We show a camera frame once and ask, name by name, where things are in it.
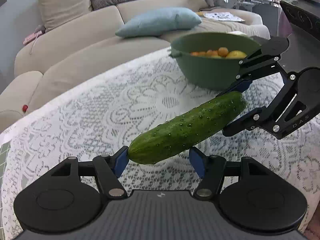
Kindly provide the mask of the orange mandarin middle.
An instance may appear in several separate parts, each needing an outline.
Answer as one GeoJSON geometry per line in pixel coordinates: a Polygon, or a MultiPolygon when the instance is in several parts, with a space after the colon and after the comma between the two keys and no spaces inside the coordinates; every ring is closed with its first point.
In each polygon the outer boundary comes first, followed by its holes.
{"type": "Polygon", "coordinates": [[[215,54],[215,52],[213,50],[208,50],[206,51],[206,56],[211,57],[215,54]]]}

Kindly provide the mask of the yellow-green apple right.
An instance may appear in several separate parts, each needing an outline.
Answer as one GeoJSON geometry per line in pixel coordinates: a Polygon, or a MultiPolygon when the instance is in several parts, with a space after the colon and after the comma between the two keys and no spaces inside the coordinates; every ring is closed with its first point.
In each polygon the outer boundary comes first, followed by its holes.
{"type": "Polygon", "coordinates": [[[247,57],[247,54],[240,50],[230,51],[227,55],[227,59],[244,59],[247,57]]]}

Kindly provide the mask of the small red ball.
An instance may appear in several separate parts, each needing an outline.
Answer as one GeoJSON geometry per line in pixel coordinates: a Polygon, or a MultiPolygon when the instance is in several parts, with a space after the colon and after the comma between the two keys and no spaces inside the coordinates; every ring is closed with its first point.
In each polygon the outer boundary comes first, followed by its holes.
{"type": "Polygon", "coordinates": [[[28,109],[28,106],[27,106],[27,105],[23,105],[22,111],[23,111],[24,113],[27,111],[27,109],[28,109]]]}

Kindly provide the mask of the pink telephone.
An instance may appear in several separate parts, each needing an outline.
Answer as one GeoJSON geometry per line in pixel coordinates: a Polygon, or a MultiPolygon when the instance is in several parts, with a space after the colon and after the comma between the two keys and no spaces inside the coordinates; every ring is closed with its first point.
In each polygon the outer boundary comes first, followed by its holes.
{"type": "Polygon", "coordinates": [[[24,39],[23,45],[26,46],[27,44],[29,44],[39,36],[43,35],[45,32],[46,32],[46,29],[44,25],[39,25],[33,33],[31,33],[24,39]]]}

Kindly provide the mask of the beige sofa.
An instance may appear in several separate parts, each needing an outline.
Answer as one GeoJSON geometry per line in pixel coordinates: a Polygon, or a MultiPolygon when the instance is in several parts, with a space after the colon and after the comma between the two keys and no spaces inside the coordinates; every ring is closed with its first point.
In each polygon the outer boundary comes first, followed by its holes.
{"type": "Polygon", "coordinates": [[[183,7],[194,12],[205,0],[135,0],[88,13],[23,47],[14,61],[14,80],[1,93],[1,130],[73,87],[113,67],[167,48],[185,35],[121,38],[116,31],[147,11],[183,7]],[[24,113],[23,105],[28,109],[24,113]]]}

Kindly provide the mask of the green cucumber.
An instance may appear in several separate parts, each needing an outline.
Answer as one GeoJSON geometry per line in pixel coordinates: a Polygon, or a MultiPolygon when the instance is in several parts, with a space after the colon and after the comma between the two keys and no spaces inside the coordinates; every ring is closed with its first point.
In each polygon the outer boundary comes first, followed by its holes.
{"type": "Polygon", "coordinates": [[[236,91],[209,100],[136,137],[129,145],[129,159],[149,165],[180,154],[222,130],[246,106],[236,91]]]}

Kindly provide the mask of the light blue cushion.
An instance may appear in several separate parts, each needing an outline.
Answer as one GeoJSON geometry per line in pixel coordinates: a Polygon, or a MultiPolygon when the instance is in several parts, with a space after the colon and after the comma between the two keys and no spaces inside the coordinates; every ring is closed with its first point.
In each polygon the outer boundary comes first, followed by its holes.
{"type": "Polygon", "coordinates": [[[168,7],[140,14],[116,31],[119,37],[161,36],[169,31],[190,30],[202,23],[188,8],[168,7]]]}

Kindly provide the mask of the green plastic bowl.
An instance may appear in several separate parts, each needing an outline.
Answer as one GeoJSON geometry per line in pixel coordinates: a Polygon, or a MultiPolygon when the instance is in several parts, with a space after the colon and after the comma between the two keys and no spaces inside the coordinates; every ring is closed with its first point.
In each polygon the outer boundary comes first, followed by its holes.
{"type": "Polygon", "coordinates": [[[260,48],[260,43],[244,35],[227,33],[195,33],[176,38],[171,42],[172,58],[184,76],[192,84],[214,91],[228,88],[240,70],[240,59],[225,59],[208,56],[192,56],[201,52],[226,47],[229,51],[240,50],[250,55],[260,48]]]}

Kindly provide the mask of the white printed paper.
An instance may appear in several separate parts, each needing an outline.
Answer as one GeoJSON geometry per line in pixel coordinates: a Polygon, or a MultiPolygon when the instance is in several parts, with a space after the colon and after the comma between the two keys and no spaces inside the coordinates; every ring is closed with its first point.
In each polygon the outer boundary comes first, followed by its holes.
{"type": "Polygon", "coordinates": [[[231,14],[230,12],[212,12],[204,13],[204,18],[221,21],[221,22],[245,22],[244,19],[231,14]]]}

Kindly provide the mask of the orange mandarin back left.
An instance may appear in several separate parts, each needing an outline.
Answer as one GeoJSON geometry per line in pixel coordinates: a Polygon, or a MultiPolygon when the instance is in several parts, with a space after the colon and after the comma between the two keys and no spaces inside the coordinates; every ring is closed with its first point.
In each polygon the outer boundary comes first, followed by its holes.
{"type": "Polygon", "coordinates": [[[191,55],[192,55],[192,56],[198,56],[198,55],[199,55],[199,53],[198,53],[198,52],[196,52],[196,51],[194,51],[194,52],[191,52],[191,55]]]}

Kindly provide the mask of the beige back cushion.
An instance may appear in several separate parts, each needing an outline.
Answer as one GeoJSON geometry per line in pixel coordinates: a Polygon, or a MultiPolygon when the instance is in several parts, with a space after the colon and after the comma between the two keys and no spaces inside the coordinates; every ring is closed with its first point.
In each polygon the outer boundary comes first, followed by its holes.
{"type": "Polygon", "coordinates": [[[92,11],[91,0],[37,0],[46,31],[92,11]]]}

